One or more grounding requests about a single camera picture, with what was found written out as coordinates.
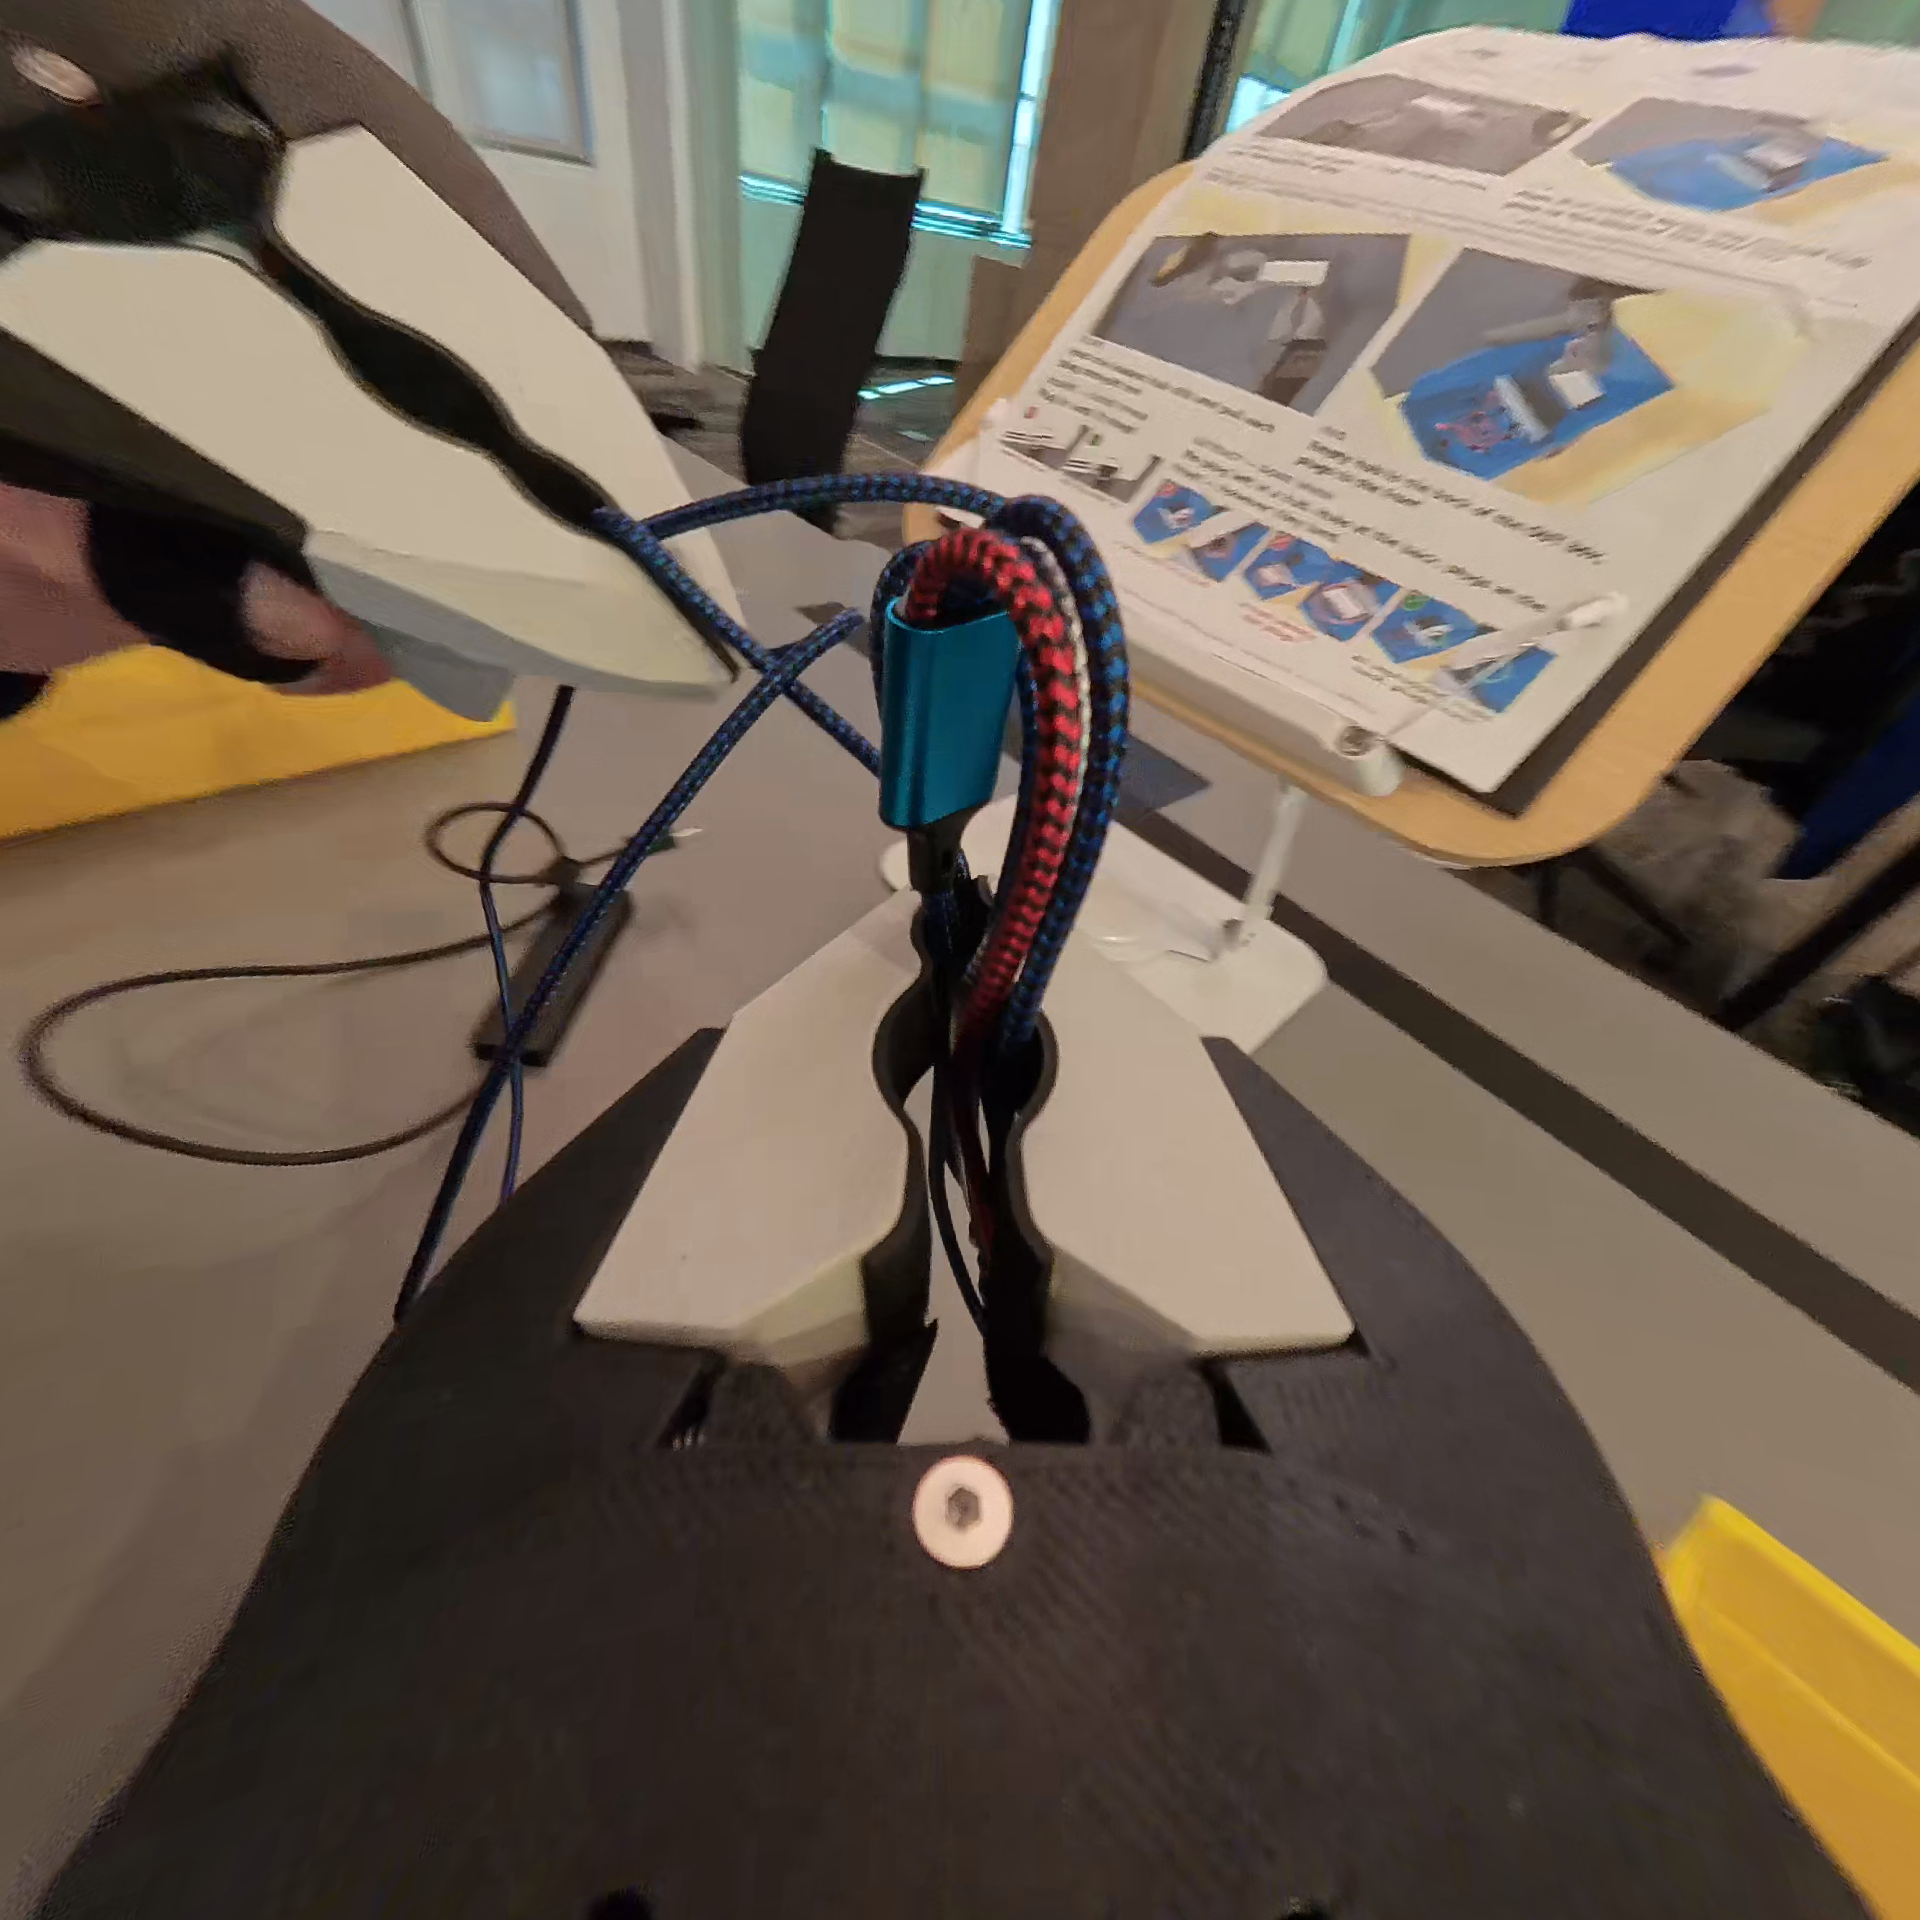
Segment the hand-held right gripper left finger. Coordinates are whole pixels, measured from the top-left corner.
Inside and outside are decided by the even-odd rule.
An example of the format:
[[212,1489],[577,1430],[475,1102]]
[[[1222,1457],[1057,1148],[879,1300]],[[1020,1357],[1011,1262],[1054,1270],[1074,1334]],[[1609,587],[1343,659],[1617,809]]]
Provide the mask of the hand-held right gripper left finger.
[[896,1444],[934,1346],[916,899],[748,998],[611,1238],[576,1326],[779,1371],[830,1437]]

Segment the person's left hand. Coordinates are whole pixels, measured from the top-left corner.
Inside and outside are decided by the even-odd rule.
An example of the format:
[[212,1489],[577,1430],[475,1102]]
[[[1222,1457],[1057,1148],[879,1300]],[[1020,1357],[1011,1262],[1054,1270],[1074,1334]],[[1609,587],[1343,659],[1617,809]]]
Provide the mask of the person's left hand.
[[[243,573],[235,608],[254,652],[300,667],[293,696],[389,682],[389,661],[345,610],[269,563]],[[90,570],[85,502],[4,485],[4,671],[46,680],[147,638]]]

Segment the black office chair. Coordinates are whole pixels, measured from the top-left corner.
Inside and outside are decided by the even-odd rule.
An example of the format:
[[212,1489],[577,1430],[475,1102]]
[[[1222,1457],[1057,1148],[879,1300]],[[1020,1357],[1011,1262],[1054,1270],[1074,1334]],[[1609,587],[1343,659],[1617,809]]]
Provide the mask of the black office chair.
[[925,172],[814,154],[793,250],[738,421],[748,485],[845,462],[859,393],[906,277]]

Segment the printed instruction sheet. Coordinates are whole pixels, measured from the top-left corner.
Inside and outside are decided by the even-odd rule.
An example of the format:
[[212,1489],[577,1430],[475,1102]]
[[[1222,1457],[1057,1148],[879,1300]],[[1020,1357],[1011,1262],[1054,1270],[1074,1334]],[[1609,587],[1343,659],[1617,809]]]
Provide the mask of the printed instruction sheet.
[[1462,27],[1222,138],[934,473],[1131,659],[1518,816],[1916,349],[1916,49]]

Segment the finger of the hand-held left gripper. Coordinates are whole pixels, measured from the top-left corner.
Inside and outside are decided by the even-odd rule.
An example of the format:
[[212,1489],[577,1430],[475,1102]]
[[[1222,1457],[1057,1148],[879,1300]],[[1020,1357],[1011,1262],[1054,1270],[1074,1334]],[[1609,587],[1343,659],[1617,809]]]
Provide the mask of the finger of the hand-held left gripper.
[[520,680],[715,697],[742,680],[590,513],[374,394],[238,256],[28,240],[4,265],[28,443],[300,558],[389,671],[482,720]]
[[685,502],[611,352],[371,130],[287,148],[269,273],[405,421],[559,520]]

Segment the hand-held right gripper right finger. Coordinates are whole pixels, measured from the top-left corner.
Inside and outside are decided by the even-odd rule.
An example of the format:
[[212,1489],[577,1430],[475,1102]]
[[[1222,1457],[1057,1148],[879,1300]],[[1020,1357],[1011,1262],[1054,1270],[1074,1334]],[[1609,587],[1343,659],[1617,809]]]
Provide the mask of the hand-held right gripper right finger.
[[1352,1343],[1207,1040],[1133,972],[1069,945],[989,1091],[989,1401],[1015,1444],[1086,1444],[1164,1371]]

